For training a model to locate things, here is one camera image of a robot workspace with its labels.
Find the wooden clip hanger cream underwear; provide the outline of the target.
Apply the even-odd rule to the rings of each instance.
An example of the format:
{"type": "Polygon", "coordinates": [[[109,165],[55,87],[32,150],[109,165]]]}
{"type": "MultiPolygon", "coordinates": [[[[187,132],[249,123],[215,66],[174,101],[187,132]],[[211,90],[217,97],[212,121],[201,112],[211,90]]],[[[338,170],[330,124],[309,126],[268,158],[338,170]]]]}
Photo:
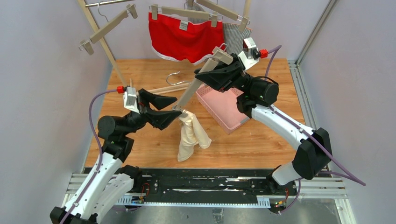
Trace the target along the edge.
{"type": "MultiPolygon", "coordinates": [[[[212,55],[207,59],[203,67],[200,69],[199,73],[208,72],[220,63],[223,62],[229,65],[233,61],[233,57],[226,52],[228,45],[223,43],[219,47],[215,47],[212,50],[212,55]]],[[[188,101],[193,97],[197,89],[203,84],[202,81],[194,78],[187,89],[181,96],[181,99],[172,107],[172,110],[182,111],[183,107],[188,103],[188,101]]]]}

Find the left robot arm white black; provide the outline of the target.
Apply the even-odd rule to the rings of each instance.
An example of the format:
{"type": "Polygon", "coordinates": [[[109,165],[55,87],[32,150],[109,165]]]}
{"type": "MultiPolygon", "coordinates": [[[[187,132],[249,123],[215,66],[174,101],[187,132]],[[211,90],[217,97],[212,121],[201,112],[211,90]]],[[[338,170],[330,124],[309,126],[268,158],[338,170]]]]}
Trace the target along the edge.
{"type": "Polygon", "coordinates": [[[71,199],[63,207],[54,207],[51,211],[50,219],[54,224],[99,224],[122,196],[130,190],[141,189],[139,168],[122,166],[134,144],[128,134],[137,132],[146,124],[163,130],[182,114],[178,110],[164,110],[177,101],[176,97],[136,90],[131,86],[118,86],[97,94],[89,109],[98,97],[115,92],[123,95],[124,108],[129,112],[123,117],[103,116],[96,128],[89,118],[99,155],[71,199]]]}

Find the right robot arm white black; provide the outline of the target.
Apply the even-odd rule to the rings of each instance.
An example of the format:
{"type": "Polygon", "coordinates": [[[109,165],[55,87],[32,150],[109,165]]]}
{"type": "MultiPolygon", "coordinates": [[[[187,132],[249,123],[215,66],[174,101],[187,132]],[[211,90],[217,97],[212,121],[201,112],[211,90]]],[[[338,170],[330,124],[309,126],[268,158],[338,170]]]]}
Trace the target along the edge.
{"type": "Polygon", "coordinates": [[[210,71],[196,69],[195,78],[219,92],[240,90],[242,94],[236,98],[238,111],[271,128],[295,149],[294,159],[276,167],[267,177],[272,186],[283,186],[299,178],[311,180],[331,161],[329,133],[301,124],[274,106],[278,82],[246,72],[259,62],[258,56],[251,59],[244,53],[231,56],[230,64],[220,62],[210,71]]]}

